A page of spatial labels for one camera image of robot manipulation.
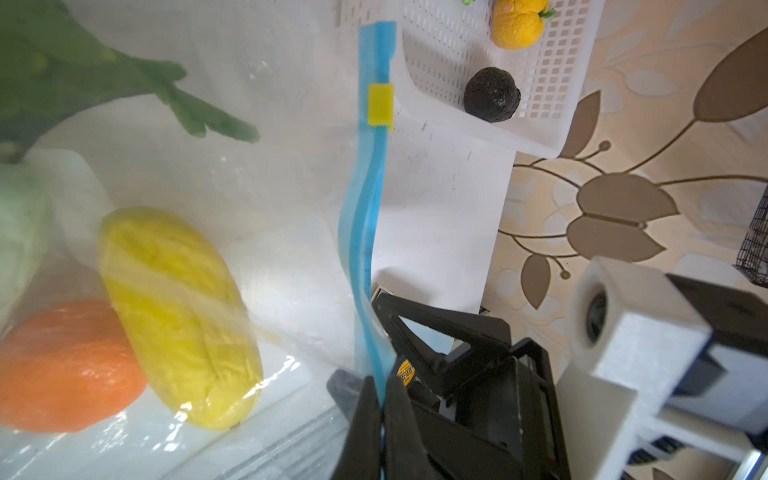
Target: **floral wallpaper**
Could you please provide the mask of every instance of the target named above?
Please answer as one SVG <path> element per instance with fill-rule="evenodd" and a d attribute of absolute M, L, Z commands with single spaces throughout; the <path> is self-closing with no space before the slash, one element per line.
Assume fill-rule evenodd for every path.
<path fill-rule="evenodd" d="M 515 159 L 482 303 L 547 348 L 556 376 L 568 297 L 594 256 L 768 299 L 732 267 L 768 184 L 766 56 L 764 0 L 607 0 L 560 157 Z M 627 474 L 727 474 L 688 475 L 681 458 Z"/>

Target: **yellow label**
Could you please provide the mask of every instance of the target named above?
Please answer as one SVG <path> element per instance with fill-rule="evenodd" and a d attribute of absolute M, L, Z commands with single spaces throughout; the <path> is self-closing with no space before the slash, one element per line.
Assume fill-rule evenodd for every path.
<path fill-rule="evenodd" d="M 402 384 L 404 386 L 408 386 L 415 374 L 416 371 L 408 360 L 401 363 L 400 368 L 397 369 L 397 376 L 402 379 Z"/>

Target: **plastic basket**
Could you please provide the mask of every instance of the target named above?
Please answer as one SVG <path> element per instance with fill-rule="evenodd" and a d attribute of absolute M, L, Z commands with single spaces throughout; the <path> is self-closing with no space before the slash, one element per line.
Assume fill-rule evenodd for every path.
<path fill-rule="evenodd" d="M 571 127 L 605 0 L 551 0 L 557 14 L 529 48 L 502 50 L 491 40 L 494 0 L 342 0 L 341 25 L 398 22 L 392 60 L 396 97 L 408 112 L 517 151 L 554 158 Z M 490 124 L 464 112 L 464 89 L 484 67 L 508 71 L 521 102 Z"/>

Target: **camera lens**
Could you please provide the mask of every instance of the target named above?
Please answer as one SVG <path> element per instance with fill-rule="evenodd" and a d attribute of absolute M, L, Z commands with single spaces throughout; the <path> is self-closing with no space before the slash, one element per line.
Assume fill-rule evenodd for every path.
<path fill-rule="evenodd" d="M 605 309 L 607 308 L 607 299 L 605 293 L 599 293 L 592 299 L 587 310 L 587 337 L 592 343 L 597 342 L 600 334 L 603 333 L 605 326 Z"/>

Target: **yellow fruit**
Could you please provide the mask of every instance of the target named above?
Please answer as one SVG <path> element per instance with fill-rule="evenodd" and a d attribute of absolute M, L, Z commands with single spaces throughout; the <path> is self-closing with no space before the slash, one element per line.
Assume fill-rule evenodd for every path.
<path fill-rule="evenodd" d="M 263 370 L 227 265 L 182 219 L 153 208 L 101 223 L 101 277 L 141 370 L 181 420 L 223 430 L 246 418 Z"/>
<path fill-rule="evenodd" d="M 493 9 L 493 42 L 506 50 L 536 43 L 544 33 L 544 21 L 554 15 L 549 0 L 498 0 Z"/>

